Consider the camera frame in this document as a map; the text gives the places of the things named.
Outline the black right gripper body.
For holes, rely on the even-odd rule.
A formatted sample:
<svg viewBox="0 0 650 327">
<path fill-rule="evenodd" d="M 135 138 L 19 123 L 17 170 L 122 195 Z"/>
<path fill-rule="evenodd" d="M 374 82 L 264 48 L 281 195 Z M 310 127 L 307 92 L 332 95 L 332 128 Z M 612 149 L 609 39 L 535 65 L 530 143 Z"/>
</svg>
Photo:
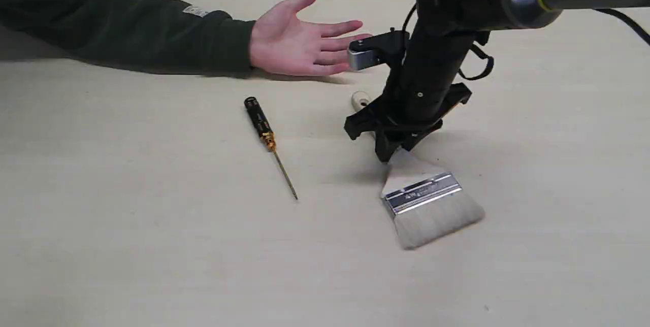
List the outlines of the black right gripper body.
<svg viewBox="0 0 650 327">
<path fill-rule="evenodd" d="M 388 109 L 382 95 L 372 98 L 365 91 L 356 91 L 351 95 L 354 112 L 344 122 L 344 130 L 352 140 L 363 133 L 374 136 L 376 131 L 403 132 L 406 139 L 399 149 L 411 150 L 429 134 L 443 126 L 443 117 L 458 105 L 467 104 L 472 91 L 464 84 L 452 84 L 442 99 L 436 113 L 427 119 L 404 118 Z"/>
</svg>

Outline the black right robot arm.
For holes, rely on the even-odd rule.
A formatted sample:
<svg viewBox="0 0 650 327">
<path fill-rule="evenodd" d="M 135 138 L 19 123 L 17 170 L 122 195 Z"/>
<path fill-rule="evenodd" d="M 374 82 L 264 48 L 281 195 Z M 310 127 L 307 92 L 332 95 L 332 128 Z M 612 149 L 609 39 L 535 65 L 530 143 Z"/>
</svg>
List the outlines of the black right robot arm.
<svg viewBox="0 0 650 327">
<path fill-rule="evenodd" d="M 595 10 L 622 20 L 645 42 L 648 33 L 622 8 L 647 8 L 648 0 L 415 0 L 400 30 L 355 40 L 348 61 L 356 72 L 386 64 L 381 94 L 348 116 L 344 130 L 355 140 L 375 138 L 374 152 L 387 163 L 399 149 L 411 150 L 439 130 L 443 118 L 472 95 L 455 83 L 469 52 L 487 61 L 473 80 L 489 75 L 495 64 L 481 49 L 493 31 L 536 30 L 567 10 Z"/>
</svg>

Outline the person's bare open hand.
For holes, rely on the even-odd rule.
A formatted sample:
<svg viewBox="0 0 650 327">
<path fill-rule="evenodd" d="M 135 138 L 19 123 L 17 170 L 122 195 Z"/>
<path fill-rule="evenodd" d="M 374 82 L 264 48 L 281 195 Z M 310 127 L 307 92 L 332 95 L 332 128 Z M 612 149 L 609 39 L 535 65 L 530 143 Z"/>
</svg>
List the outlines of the person's bare open hand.
<svg viewBox="0 0 650 327">
<path fill-rule="evenodd" d="M 358 33 L 358 20 L 309 22 L 299 13 L 317 0 L 283 0 L 256 20 L 248 56 L 254 69 L 292 77 L 327 77 L 350 72 L 351 42 L 371 37 Z"/>
</svg>

